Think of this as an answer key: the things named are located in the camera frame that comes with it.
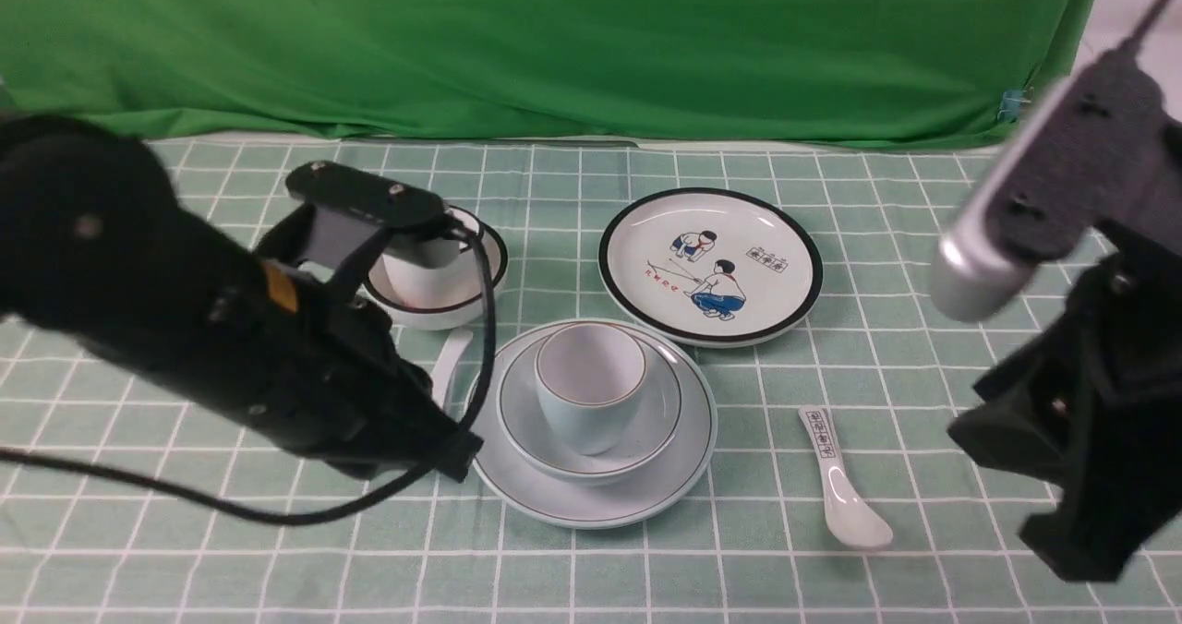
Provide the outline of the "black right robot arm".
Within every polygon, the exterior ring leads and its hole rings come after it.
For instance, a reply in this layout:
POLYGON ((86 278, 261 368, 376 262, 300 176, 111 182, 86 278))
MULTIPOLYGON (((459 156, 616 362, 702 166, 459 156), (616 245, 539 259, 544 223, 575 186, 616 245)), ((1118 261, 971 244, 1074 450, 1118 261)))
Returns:
POLYGON ((1128 152, 1031 144, 966 204, 939 266, 982 236, 1031 273, 1090 229, 1113 253, 1078 275, 1056 321, 974 384, 949 437, 980 467, 1058 486, 1019 539, 1060 581, 1119 581, 1178 516, 1178 124, 1128 152))

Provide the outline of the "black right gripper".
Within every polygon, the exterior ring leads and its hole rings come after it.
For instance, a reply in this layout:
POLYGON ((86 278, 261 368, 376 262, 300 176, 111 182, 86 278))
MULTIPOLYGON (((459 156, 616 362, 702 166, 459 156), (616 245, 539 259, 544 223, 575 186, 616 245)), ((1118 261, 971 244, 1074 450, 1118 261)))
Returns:
POLYGON ((1178 269, 1100 259, 1063 313, 974 384, 948 435, 979 467, 1059 489, 1019 539, 1061 581, 1119 581, 1178 516, 1178 269))

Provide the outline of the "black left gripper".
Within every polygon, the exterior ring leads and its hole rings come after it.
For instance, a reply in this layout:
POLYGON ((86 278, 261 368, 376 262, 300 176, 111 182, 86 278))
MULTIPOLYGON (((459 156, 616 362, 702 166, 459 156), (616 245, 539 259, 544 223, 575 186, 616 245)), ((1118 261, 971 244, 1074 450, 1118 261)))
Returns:
POLYGON ((135 301, 86 330, 100 359, 248 427, 282 451, 368 480, 439 456, 465 481, 482 440, 431 401, 426 368, 405 362, 374 303, 340 303, 296 282, 296 308, 266 284, 170 301, 135 301))

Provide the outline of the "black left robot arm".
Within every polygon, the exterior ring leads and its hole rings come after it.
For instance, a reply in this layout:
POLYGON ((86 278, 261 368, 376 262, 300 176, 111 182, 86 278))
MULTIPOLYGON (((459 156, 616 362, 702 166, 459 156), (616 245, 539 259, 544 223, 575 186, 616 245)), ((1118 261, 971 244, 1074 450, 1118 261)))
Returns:
POLYGON ((183 207, 143 141, 4 122, 4 313, 351 477, 439 456, 465 480, 482 440, 359 295, 381 255, 452 262, 460 221, 431 191, 335 162, 286 186, 299 207, 247 248, 183 207))

